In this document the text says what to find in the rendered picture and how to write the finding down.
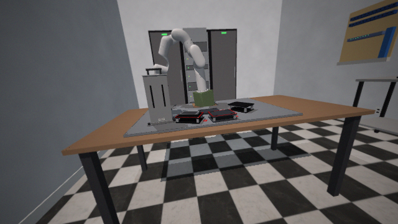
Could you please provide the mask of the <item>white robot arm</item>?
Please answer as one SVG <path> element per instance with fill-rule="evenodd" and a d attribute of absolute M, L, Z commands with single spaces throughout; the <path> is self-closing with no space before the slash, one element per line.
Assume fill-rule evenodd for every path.
<path fill-rule="evenodd" d="M 204 66 L 206 65 L 206 60 L 199 48 L 199 46 L 194 45 L 190 36 L 181 29 L 174 29 L 169 36 L 163 36 L 160 42 L 159 55 L 167 61 L 167 66 L 162 66 L 155 64 L 154 68 L 162 68 L 161 72 L 167 74 L 170 67 L 170 62 L 168 58 L 169 48 L 171 45 L 176 44 L 181 41 L 185 47 L 188 55 L 193 58 L 193 67 L 195 71 L 195 77 L 197 81 L 197 93 L 206 92 L 209 89 L 206 87 L 206 78 Z"/>

